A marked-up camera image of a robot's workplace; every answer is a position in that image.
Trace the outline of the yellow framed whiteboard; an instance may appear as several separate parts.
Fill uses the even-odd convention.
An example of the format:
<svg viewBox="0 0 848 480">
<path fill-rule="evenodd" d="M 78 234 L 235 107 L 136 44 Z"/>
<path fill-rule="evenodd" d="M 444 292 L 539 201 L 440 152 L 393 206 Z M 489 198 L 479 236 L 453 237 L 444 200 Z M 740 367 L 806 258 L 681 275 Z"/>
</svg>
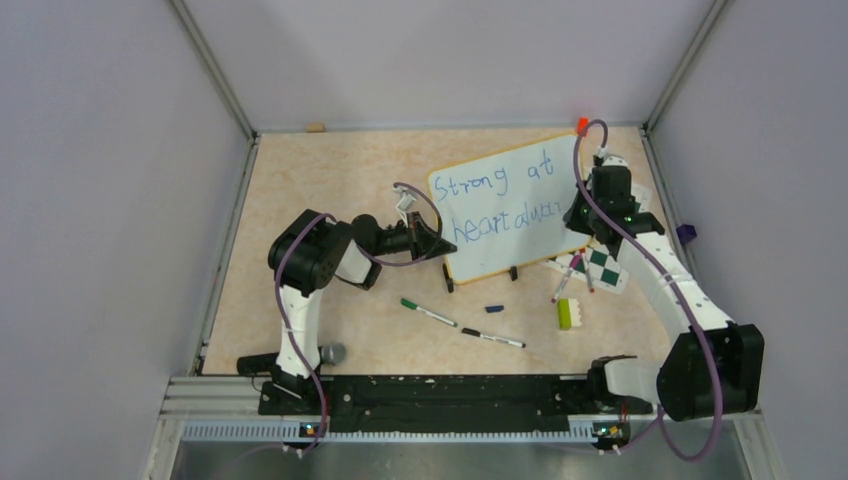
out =
<svg viewBox="0 0 848 480">
<path fill-rule="evenodd" d="M 433 170 L 431 198 L 442 236 L 457 250 L 446 256 L 457 284 L 477 281 L 564 253 L 590 241 L 565 226 L 578 192 L 574 134 L 515 146 Z"/>
</svg>

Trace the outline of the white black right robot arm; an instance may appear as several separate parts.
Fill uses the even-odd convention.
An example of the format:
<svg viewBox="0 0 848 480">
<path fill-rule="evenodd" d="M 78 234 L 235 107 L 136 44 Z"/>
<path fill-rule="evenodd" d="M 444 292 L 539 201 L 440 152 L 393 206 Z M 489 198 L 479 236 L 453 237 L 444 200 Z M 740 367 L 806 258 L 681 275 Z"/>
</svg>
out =
<svg viewBox="0 0 848 480">
<path fill-rule="evenodd" d="M 612 412 L 626 397 L 660 406 L 682 422 L 742 413 L 758 404 L 765 341 L 719 308 L 681 263 L 664 227 L 641 212 L 622 165 L 593 167 L 564 216 L 568 229 L 592 235 L 647 298 L 671 342 L 662 362 L 631 355 L 593 361 L 589 404 Z"/>
</svg>

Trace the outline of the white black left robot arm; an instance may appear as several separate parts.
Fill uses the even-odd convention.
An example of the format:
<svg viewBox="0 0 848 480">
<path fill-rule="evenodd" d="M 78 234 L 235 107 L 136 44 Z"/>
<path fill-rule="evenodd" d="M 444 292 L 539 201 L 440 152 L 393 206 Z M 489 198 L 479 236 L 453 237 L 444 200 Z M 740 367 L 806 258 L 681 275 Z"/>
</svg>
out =
<svg viewBox="0 0 848 480">
<path fill-rule="evenodd" d="M 301 213 L 268 253 L 285 316 L 281 347 L 269 372 L 283 401 L 302 414 L 319 404 L 321 388 L 311 377 L 325 362 L 317 334 L 322 296 L 332 280 L 367 291 L 381 273 L 383 256 L 406 252 L 415 262 L 457 251 L 417 211 L 385 228 L 368 214 L 347 223 L 310 209 Z"/>
</svg>

